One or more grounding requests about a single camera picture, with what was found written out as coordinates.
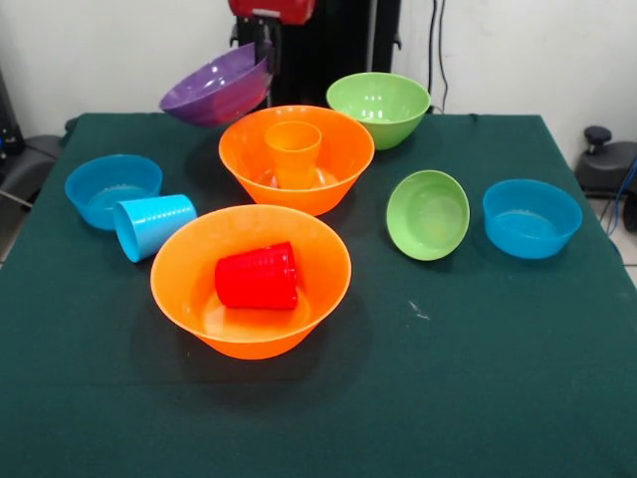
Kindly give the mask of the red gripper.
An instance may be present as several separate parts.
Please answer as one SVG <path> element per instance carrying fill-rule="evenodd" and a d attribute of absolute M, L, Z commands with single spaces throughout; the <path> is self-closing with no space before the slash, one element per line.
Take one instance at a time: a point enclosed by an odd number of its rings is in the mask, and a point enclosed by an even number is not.
<path fill-rule="evenodd" d="M 267 56 L 268 70 L 277 75 L 281 68 L 282 25 L 304 25 L 311 18 L 316 0 L 229 0 L 235 16 L 253 18 L 255 59 Z M 263 18 L 273 18 L 267 26 Z"/>

